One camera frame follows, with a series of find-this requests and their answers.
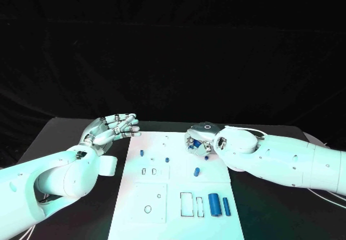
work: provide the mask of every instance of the rectangular hole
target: rectangular hole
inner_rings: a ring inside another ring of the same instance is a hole
[[[181,216],[194,217],[194,194],[181,192]]]
[[[205,211],[204,211],[204,200],[202,197],[197,197],[197,216],[204,218],[205,217]]]

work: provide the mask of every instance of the peg board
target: peg board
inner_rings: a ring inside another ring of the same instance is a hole
[[[181,193],[192,193],[194,216],[182,216]],[[211,193],[220,196],[220,217],[211,215]],[[198,217],[198,197],[204,217]],[[231,216],[223,198],[228,198]],[[109,234],[109,240],[119,239],[244,240],[228,167],[217,154],[205,160],[188,153],[182,132],[143,131],[130,140]]]

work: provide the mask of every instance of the oval hole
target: oval hole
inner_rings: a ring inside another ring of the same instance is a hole
[[[9,182],[9,187],[11,187],[11,190],[12,190],[14,192],[18,191],[18,187],[16,187],[16,185],[14,184],[12,181]]]
[[[152,212],[152,207],[151,206],[145,207],[145,212],[146,212],[146,214],[149,214]]]

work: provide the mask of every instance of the white robotic arm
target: white robotic arm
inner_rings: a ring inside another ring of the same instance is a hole
[[[233,170],[285,186],[346,195],[346,152],[251,129],[262,132],[256,136],[247,130],[197,124],[185,134],[189,152],[200,156],[217,153]]]
[[[117,158],[104,156],[113,141],[140,136],[136,114],[99,118],[80,145],[0,170],[0,240],[8,240],[71,205],[94,188],[99,175],[113,176]],[[58,199],[38,202],[37,189]]]

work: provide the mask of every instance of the black curtain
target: black curtain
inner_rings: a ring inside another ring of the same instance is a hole
[[[3,2],[2,145],[28,146],[54,117],[138,113],[295,125],[344,147],[345,21],[319,4]]]

